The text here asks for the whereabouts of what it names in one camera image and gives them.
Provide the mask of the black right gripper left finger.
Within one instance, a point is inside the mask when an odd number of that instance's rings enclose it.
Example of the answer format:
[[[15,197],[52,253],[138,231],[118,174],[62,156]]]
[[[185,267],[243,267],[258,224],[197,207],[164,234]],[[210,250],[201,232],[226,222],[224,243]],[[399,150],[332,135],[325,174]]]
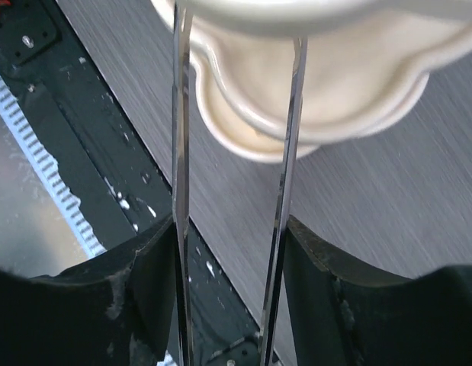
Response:
[[[175,302],[175,228],[166,217],[57,276],[0,270],[0,365],[154,365]]]

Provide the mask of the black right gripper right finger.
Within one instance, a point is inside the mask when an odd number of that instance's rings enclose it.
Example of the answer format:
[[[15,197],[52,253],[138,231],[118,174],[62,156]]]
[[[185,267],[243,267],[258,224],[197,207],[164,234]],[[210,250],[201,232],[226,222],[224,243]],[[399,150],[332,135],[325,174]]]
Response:
[[[405,278],[290,218],[284,280],[300,365],[472,365],[472,265]]]

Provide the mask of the cream three-tier cake stand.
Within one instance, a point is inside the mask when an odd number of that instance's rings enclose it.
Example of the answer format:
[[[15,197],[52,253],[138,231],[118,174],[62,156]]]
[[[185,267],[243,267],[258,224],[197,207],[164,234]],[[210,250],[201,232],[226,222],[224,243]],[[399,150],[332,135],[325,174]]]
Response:
[[[232,153],[280,162],[294,43],[280,24],[259,37],[195,18],[191,64],[206,128]],[[472,1],[339,2],[312,27],[298,156],[379,133],[422,97],[430,74],[472,51]]]

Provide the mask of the metal serving tongs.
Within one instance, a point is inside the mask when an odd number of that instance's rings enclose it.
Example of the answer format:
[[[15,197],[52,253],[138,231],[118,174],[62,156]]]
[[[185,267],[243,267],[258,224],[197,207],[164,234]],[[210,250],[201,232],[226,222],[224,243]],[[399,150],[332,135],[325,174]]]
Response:
[[[181,364],[192,365],[194,356],[187,253],[189,227],[189,38],[193,15],[184,5],[179,4],[174,6],[173,14],[172,216],[177,238],[176,299],[178,301],[178,318],[181,322],[178,327],[178,339]],[[286,231],[291,205],[291,185],[300,130],[307,47],[307,38],[294,39],[294,62],[283,164],[265,285],[263,320],[258,339],[258,364],[260,365],[270,365],[273,360],[275,324],[278,315]]]

